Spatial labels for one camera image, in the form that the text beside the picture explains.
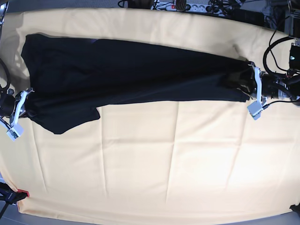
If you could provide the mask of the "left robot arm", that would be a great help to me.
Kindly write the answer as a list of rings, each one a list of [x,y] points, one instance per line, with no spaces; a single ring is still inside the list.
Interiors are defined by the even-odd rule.
[[[300,106],[300,2],[289,0],[287,5],[291,19],[289,36],[269,43],[262,59],[265,73],[258,68],[255,72],[256,87],[251,94],[262,107],[265,106],[267,98],[274,98],[277,102],[285,102],[286,98],[288,103]],[[284,74],[271,71],[267,65],[268,54],[272,53],[275,46],[289,40],[293,40],[289,53],[289,68]]]

